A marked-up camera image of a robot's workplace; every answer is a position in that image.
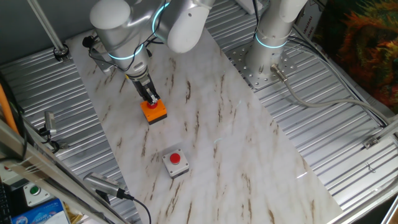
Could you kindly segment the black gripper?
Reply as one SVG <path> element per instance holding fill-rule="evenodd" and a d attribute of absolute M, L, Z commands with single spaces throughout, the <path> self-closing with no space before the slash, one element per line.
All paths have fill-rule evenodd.
<path fill-rule="evenodd" d="M 132 81 L 132 83 L 136 87 L 136 90 L 144 101 L 146 101 L 150 105 L 154 105 L 158 102 L 160 96 L 155 90 L 153 81 L 149 73 L 144 73 L 140 77 L 134 77 L 132 75 L 128 75 L 127 77 Z"/>

